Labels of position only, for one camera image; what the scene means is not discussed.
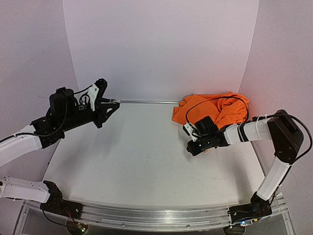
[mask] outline white backdrop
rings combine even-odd
[[[97,78],[106,96],[180,100],[238,92],[258,0],[64,0],[79,88]]]

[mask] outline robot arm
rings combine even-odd
[[[97,80],[79,102],[72,89],[57,89],[49,98],[50,108],[45,117],[0,141],[0,167],[26,153],[55,144],[64,139],[65,131],[89,122],[101,128],[120,106],[117,99],[102,98],[107,86],[104,79]],[[64,208],[67,208],[74,218],[79,217],[81,209],[81,204],[63,200],[53,182],[31,182],[0,173],[0,198],[5,197],[38,201],[45,211],[65,216]]]
[[[294,163],[303,142],[303,133],[284,110],[279,110],[270,118],[254,117],[252,121],[233,124],[221,130],[210,117],[183,129],[192,136],[187,151],[193,156],[209,148],[229,146],[247,141],[272,140],[275,159],[270,171],[251,198],[251,203],[231,207],[229,214],[232,223],[249,219],[259,219],[271,214],[269,199],[280,186],[289,168]]]

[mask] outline orange fabric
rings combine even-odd
[[[206,116],[210,116],[218,128],[244,122],[247,114],[245,104],[236,98],[219,98],[221,96],[235,96],[242,99],[247,106],[249,103],[249,99],[245,96],[232,92],[226,94],[189,95],[183,101],[179,102],[179,107],[174,107],[172,120],[182,125],[186,124],[186,113],[192,107],[199,104],[188,113],[188,120],[191,123],[195,123]]]

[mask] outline white wall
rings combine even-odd
[[[238,92],[258,0],[63,3],[79,88],[104,77],[121,99]]]
[[[56,88],[78,89],[61,0],[0,1],[0,139],[46,114]],[[0,168],[41,180],[55,146]],[[21,202],[0,199],[0,234],[11,235]]]
[[[313,131],[313,4],[311,0],[260,1],[251,52],[240,88],[253,115],[285,109]],[[267,169],[271,142],[257,142]],[[301,151],[308,147],[305,142]],[[293,166],[282,189],[299,235],[311,234],[313,152]]]

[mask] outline white table surface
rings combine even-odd
[[[173,104],[121,104],[103,128],[66,132],[44,179],[65,199],[121,207],[182,208],[249,202],[264,175],[250,143],[196,157],[171,121]]]

